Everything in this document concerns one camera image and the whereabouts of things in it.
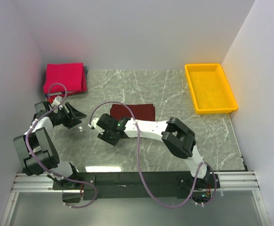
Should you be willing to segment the dark red t-shirt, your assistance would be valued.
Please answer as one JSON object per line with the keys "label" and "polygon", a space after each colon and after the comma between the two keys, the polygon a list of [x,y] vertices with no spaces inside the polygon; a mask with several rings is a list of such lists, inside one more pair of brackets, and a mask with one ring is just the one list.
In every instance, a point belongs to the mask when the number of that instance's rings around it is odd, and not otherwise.
{"label": "dark red t-shirt", "polygon": [[[155,107],[153,104],[127,105],[137,120],[155,121]],[[120,104],[112,104],[110,115],[120,120],[123,117],[131,117],[129,110]]]}

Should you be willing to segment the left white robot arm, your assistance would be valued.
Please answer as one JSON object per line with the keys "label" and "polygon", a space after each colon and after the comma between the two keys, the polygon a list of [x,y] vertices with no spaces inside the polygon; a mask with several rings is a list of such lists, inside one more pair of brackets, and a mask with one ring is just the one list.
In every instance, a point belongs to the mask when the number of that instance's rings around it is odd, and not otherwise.
{"label": "left white robot arm", "polygon": [[68,102],[59,106],[57,112],[53,108],[48,101],[35,104],[36,114],[31,128],[14,138],[13,144],[24,174],[39,176],[46,173],[55,182],[75,189],[80,185],[81,178],[71,163],[60,161],[48,133],[58,125],[71,129],[87,116]]}

